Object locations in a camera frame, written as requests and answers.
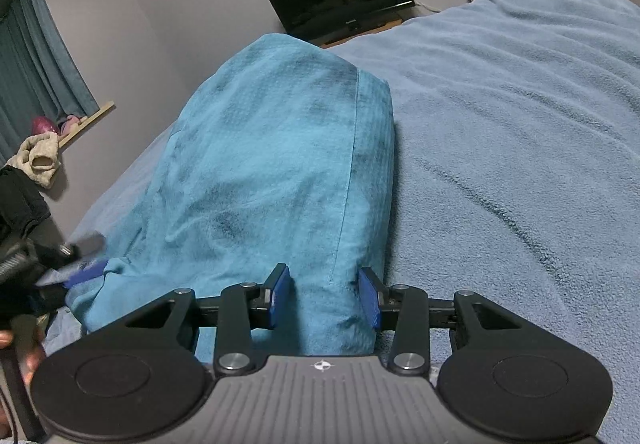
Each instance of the round pad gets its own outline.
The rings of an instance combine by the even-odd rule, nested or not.
[[[122,397],[142,388],[151,376],[144,361],[126,355],[87,361],[76,373],[78,388],[95,397]]]
[[[568,380],[562,366],[539,356],[514,356],[494,366],[494,381],[518,397],[549,397],[562,390]]]
[[[557,442],[598,429],[612,384],[598,360],[577,348],[529,355],[461,348],[442,365],[438,392],[454,414],[482,432]]]
[[[141,440],[174,426],[202,399],[207,373],[183,348],[64,348],[31,383],[36,411],[78,442]]]

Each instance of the teal curtain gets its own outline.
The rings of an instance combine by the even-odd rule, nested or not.
[[[0,162],[31,135],[31,120],[90,116],[99,109],[45,0],[12,0],[0,20]]]

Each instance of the finger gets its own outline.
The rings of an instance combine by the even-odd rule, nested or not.
[[[4,410],[0,408],[0,439],[5,439],[11,433],[11,428],[9,428],[9,420],[4,413]]]
[[[27,372],[22,376],[22,378],[24,379],[24,384],[29,386],[31,384],[31,379],[33,379],[33,372]]]
[[[46,357],[43,348],[40,345],[37,345],[31,352],[27,354],[25,358],[25,363],[27,365],[27,369],[30,372],[35,372],[36,368],[40,366],[40,363],[44,361]]]
[[[0,330],[0,348],[8,347],[14,340],[14,334],[10,330]]]

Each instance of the wooden shelf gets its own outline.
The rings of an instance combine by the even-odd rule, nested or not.
[[[100,119],[104,114],[106,114],[109,110],[111,110],[115,106],[113,101],[109,101],[107,104],[104,104],[100,110],[98,110],[91,117],[87,117],[78,127],[78,129],[72,134],[65,135],[65,137],[60,137],[58,141],[58,149],[62,150],[67,144],[73,141],[78,135],[80,135],[85,128],[89,127],[93,122]]]

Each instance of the bed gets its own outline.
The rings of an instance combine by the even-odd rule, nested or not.
[[[331,52],[390,86],[396,137],[386,283],[477,290],[610,371],[600,437],[640,442],[640,8],[476,0]],[[172,128],[72,238],[111,233]],[[432,334],[432,360],[449,355]],[[47,337],[78,333],[59,316]],[[377,351],[388,341],[379,338]]]

